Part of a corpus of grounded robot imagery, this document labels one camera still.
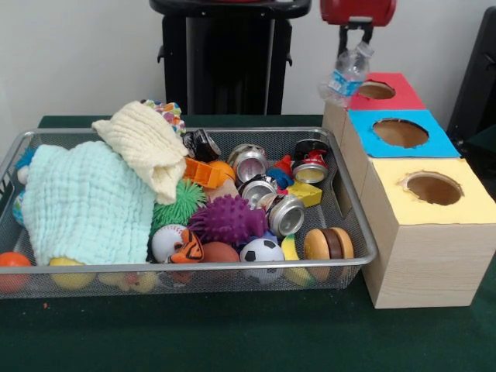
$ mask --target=can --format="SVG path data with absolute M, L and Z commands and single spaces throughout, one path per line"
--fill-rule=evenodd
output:
M 198 161 L 208 163 L 217 160 L 221 154 L 217 143 L 204 129 L 184 134 L 183 144 L 188 149 L 189 156 Z
M 265 174 L 269 167 L 263 147 L 249 143 L 236 146 L 229 155 L 227 163 L 236 173 L 238 186 L 258 174 Z
M 294 146 L 293 176 L 305 184 L 317 184 L 327 177 L 329 166 L 324 156 L 329 151 L 327 143 L 316 139 L 304 139 Z
M 257 208 L 265 210 L 271 232 L 279 238 L 296 233 L 305 220 L 303 202 L 294 195 L 264 195 Z
M 257 202 L 267 194 L 277 193 L 277 182 L 271 176 L 258 174 L 238 188 L 243 199 L 248 200 L 251 209 L 255 209 Z

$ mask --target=green spiky ball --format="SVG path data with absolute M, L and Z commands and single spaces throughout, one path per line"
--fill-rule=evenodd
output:
M 191 216 L 207 201 L 202 187 L 189 180 L 180 180 L 176 192 L 174 204 L 156 203 L 153 207 L 152 235 L 165 225 L 177 223 L 186 226 Z

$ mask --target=purple spiky ball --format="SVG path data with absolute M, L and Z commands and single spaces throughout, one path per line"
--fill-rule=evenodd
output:
M 239 195 L 216 198 L 200 208 L 190 219 L 189 229 L 203 243 L 239 244 L 250 236 L 261 237 L 268 229 L 265 211 L 251 210 Z

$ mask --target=light blue muslin cloth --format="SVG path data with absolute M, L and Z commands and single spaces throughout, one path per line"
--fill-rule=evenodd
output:
M 39 265 L 144 264 L 154 192 L 103 142 L 42 145 L 29 165 L 22 215 Z

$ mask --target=bottle label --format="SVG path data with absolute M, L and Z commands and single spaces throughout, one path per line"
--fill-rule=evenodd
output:
M 362 81 L 348 81 L 340 72 L 334 70 L 328 86 L 339 95 L 351 97 L 362 83 Z

